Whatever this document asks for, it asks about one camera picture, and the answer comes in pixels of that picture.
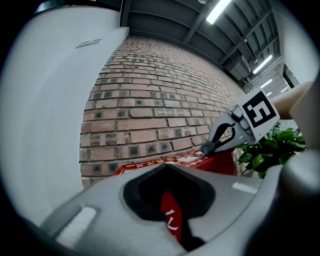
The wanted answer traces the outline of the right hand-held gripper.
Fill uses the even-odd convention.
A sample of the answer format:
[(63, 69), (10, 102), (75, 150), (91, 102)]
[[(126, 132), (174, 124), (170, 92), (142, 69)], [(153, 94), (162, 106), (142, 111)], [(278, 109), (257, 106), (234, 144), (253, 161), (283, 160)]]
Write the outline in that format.
[[(263, 89), (257, 88), (240, 98), (234, 107), (217, 118), (208, 136), (215, 143), (214, 153), (261, 140), (280, 120), (280, 115)], [(227, 129), (231, 135), (218, 142)]]

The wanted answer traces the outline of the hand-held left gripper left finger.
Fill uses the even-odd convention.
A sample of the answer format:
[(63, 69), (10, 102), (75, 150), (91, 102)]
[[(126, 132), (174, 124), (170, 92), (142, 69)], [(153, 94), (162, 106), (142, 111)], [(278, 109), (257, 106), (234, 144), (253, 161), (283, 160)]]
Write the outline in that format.
[(150, 170), (103, 179), (56, 208), (41, 229), (80, 256), (185, 255), (165, 221), (141, 219), (124, 200), (126, 183)]

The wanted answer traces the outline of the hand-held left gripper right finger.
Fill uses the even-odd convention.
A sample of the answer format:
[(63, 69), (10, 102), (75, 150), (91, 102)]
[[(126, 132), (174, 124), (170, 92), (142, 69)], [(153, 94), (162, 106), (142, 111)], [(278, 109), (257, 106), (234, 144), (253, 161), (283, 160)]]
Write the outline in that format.
[(257, 179), (165, 165), (167, 229), (187, 253), (244, 253), (254, 230)]

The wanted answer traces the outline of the red fire extinguisher box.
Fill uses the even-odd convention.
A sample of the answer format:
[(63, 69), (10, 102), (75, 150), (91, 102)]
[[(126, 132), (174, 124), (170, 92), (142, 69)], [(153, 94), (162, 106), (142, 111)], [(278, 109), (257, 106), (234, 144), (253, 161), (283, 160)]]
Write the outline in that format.
[(188, 221), (203, 216), (216, 199), (216, 189), (208, 181), (187, 174), (183, 167), (197, 171), (235, 176), (232, 150), (204, 156), (199, 150), (171, 157), (120, 166), (114, 176), (151, 168), (150, 177), (139, 179), (125, 191), (129, 207), (144, 220), (165, 220), (170, 234), (186, 250), (204, 244), (193, 236)]

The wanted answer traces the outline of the person's right forearm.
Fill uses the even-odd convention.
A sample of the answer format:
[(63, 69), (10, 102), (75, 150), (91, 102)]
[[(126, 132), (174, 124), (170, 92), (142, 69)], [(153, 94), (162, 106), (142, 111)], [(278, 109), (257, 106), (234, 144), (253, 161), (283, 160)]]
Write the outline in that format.
[(292, 119), (290, 110), (304, 96), (304, 94), (309, 90), (312, 84), (313, 83), (311, 81), (299, 84), (296, 87), (283, 92), (271, 99), (277, 112), (279, 113), (280, 119)]

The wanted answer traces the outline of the green potted plant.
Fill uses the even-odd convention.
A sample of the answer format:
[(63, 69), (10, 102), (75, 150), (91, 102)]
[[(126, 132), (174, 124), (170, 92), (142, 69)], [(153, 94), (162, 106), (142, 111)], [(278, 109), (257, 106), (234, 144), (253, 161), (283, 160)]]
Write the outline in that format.
[(264, 179), (270, 167), (283, 165), (290, 157), (307, 149), (299, 128), (281, 130), (280, 125), (278, 121), (258, 142), (237, 147), (242, 151), (237, 163), (245, 164), (245, 171), (255, 171)]

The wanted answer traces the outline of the grey ceiling air unit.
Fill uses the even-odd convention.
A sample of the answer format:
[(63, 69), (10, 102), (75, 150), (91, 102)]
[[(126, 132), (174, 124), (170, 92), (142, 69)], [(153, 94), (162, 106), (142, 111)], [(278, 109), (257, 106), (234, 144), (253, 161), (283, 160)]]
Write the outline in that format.
[(251, 75), (251, 67), (243, 55), (232, 59), (226, 66), (225, 70), (237, 81), (241, 81)]

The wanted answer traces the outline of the grey wall sign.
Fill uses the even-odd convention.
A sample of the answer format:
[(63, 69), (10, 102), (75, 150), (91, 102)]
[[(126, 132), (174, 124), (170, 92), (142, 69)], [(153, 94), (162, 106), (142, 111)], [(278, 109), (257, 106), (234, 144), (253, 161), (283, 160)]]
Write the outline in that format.
[(99, 39), (94, 39), (94, 40), (90, 40), (90, 41), (85, 41), (80, 43), (79, 45), (77, 45), (75, 48), (79, 49), (79, 48), (83, 48), (83, 47), (87, 47), (87, 46), (92, 46), (92, 45), (97, 45), (101, 42), (101, 38)]

